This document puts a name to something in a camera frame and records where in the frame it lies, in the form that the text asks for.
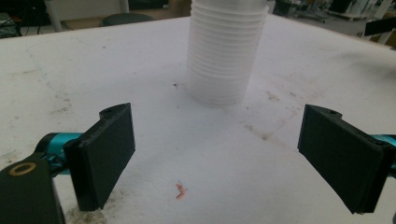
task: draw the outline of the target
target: black plastic part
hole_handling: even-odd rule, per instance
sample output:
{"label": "black plastic part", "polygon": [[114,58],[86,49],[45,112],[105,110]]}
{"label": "black plastic part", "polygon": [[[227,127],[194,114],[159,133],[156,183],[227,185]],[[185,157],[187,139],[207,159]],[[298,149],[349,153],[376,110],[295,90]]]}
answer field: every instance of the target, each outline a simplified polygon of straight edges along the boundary
{"label": "black plastic part", "polygon": [[379,21],[369,21],[364,29],[364,36],[380,35],[396,29],[396,17],[387,18]]}
{"label": "black plastic part", "polygon": [[306,105],[298,148],[351,213],[373,213],[396,154],[327,108]]}
{"label": "black plastic part", "polygon": [[[9,174],[11,169],[26,162],[35,164],[31,172]],[[0,179],[0,223],[65,223],[47,161],[33,155],[1,171]]]}
{"label": "black plastic part", "polygon": [[81,211],[103,208],[134,154],[130,104],[100,112],[100,120],[64,146]]}

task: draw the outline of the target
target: background furniture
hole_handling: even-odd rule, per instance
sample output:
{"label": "background furniture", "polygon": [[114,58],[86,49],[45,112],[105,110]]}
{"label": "background furniture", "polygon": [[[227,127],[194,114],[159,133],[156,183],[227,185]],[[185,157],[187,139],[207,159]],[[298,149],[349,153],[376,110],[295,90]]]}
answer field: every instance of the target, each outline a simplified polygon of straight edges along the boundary
{"label": "background furniture", "polygon": [[128,0],[45,0],[45,3],[55,32],[62,31],[61,21],[64,20],[129,13]]}
{"label": "background furniture", "polygon": [[391,224],[396,179],[375,213],[351,215],[297,143],[305,104],[395,133],[394,51],[268,15],[245,100],[207,107],[184,89],[189,28],[183,18],[0,41],[0,166],[131,102],[136,152],[104,210],[80,213],[70,177],[55,178],[69,223]]}

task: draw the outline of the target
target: stain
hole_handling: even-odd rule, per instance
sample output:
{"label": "stain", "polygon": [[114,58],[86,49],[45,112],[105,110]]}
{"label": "stain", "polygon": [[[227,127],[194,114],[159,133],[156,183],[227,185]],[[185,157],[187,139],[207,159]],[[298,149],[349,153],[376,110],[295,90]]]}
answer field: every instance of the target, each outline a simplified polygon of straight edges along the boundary
{"label": "stain", "polygon": [[107,219],[103,215],[101,209],[94,212],[81,212],[77,206],[66,213],[66,221],[70,224],[107,224]]}
{"label": "stain", "polygon": [[253,131],[253,125],[247,124],[245,125],[245,128],[248,129],[249,131]]}
{"label": "stain", "polygon": [[178,191],[180,192],[177,196],[176,196],[176,200],[180,200],[183,198],[183,196],[186,194],[186,189],[184,189],[183,185],[181,183],[176,184],[176,187],[178,189]]}
{"label": "stain", "polygon": [[272,94],[270,91],[266,92],[268,95],[268,100],[272,101],[272,102],[278,102],[279,98],[277,98],[277,96],[275,94]]}
{"label": "stain", "polygon": [[184,86],[184,83],[174,83],[173,86],[177,89],[179,86]]}
{"label": "stain", "polygon": [[254,129],[253,125],[247,124],[245,128],[254,133],[256,136],[260,137],[262,140],[267,140],[273,133],[261,133],[260,131]]}
{"label": "stain", "polygon": [[300,107],[294,107],[294,106],[292,107],[286,106],[285,109],[289,110],[293,114],[293,116],[298,115],[298,112],[301,110]]}
{"label": "stain", "polygon": [[262,135],[262,140],[267,140],[269,137],[271,136],[271,134],[263,134]]}
{"label": "stain", "polygon": [[65,214],[66,223],[69,224],[107,224],[107,217],[113,219],[116,212],[123,204],[125,193],[122,190],[113,190],[108,198],[105,209],[98,209],[94,212],[81,212],[76,205]]}
{"label": "stain", "polygon": [[72,107],[70,99],[67,97],[66,94],[56,93],[55,99],[57,99],[57,101],[59,103],[59,105],[58,105],[59,109],[55,109],[55,110],[49,112],[51,115],[65,113]]}

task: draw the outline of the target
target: dirt mark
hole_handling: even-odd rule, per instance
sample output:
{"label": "dirt mark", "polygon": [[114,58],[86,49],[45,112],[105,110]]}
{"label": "dirt mark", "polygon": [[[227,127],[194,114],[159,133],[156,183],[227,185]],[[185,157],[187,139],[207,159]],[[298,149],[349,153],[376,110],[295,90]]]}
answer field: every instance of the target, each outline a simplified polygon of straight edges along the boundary
{"label": "dirt mark", "polygon": [[275,94],[272,94],[270,91],[267,91],[266,93],[268,95],[268,100],[270,100],[272,102],[280,101],[279,98]]}

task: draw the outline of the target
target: robotic arm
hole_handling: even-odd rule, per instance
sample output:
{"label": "robotic arm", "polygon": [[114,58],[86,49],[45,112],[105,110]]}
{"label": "robotic arm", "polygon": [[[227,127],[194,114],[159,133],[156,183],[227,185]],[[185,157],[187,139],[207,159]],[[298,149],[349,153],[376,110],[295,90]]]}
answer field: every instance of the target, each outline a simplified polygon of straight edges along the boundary
{"label": "robotic arm", "polygon": [[134,154],[130,104],[100,112],[85,133],[49,133],[0,172],[0,223],[65,223],[52,178],[70,172],[81,211],[103,208]]}

